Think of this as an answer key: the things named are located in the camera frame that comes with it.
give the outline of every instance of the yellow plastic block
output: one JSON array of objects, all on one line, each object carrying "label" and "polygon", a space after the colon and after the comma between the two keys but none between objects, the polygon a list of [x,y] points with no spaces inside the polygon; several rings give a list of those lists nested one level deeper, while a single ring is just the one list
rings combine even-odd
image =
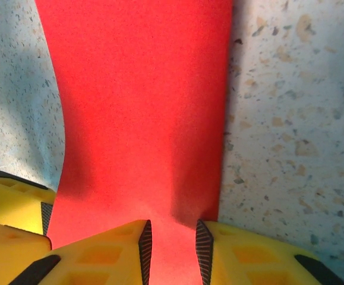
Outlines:
[{"label": "yellow plastic block", "polygon": [[42,222],[44,208],[50,207],[46,211],[49,216],[54,199],[55,192],[51,189],[45,190],[10,178],[0,178],[0,224],[46,234]]},{"label": "yellow plastic block", "polygon": [[204,222],[214,237],[211,285],[320,285],[295,259],[312,253],[246,230]]},{"label": "yellow plastic block", "polygon": [[[49,252],[46,258],[59,256],[61,260],[56,265],[51,261],[39,284],[148,284],[151,251],[150,221],[134,221]],[[46,258],[33,263],[12,284],[32,278],[34,271],[38,275],[39,262]]]},{"label": "yellow plastic block", "polygon": [[0,224],[0,285],[7,285],[50,250],[51,242],[46,236]]}]

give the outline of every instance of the gray speckled surface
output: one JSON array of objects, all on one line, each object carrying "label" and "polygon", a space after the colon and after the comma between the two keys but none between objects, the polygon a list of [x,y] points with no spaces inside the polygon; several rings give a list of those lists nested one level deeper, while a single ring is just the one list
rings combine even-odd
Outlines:
[{"label": "gray speckled surface", "polygon": [[34,0],[0,1],[0,169],[56,189],[64,126]]},{"label": "gray speckled surface", "polygon": [[234,5],[220,220],[344,278],[344,1]]},{"label": "gray speckled surface", "polygon": [[[220,221],[344,278],[344,0],[238,0],[232,41]],[[63,152],[34,0],[0,1],[0,169],[56,188]]]}]

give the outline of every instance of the red foam strip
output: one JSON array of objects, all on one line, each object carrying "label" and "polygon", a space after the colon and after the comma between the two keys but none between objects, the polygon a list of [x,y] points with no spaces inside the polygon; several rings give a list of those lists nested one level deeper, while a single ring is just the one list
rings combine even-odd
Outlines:
[{"label": "red foam strip", "polygon": [[151,219],[150,284],[200,284],[217,218],[232,0],[36,0],[66,150],[54,247]]}]

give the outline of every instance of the speckled floor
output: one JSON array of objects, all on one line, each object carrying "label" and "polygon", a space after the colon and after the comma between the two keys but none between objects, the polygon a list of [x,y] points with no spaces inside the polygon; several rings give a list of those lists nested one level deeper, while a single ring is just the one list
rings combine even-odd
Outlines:
[{"label": "speckled floor", "polygon": [[[344,278],[344,0],[238,0],[220,221]],[[56,188],[62,110],[34,0],[0,1],[0,169]]]}]

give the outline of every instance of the black ridged insert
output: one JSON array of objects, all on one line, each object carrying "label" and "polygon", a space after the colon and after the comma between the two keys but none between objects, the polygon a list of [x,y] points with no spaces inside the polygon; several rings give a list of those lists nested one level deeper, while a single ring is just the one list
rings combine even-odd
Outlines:
[{"label": "black ridged insert", "polygon": [[200,265],[203,285],[210,285],[212,278],[213,245],[212,233],[202,220],[198,220],[195,230],[195,252]]},{"label": "black ridged insert", "polygon": [[143,232],[138,240],[138,250],[140,253],[140,267],[143,285],[148,285],[150,260],[152,257],[152,224],[150,220],[147,220]]},{"label": "black ridged insert", "polygon": [[53,205],[41,202],[42,231],[46,235],[48,232],[49,222],[51,220]]}]

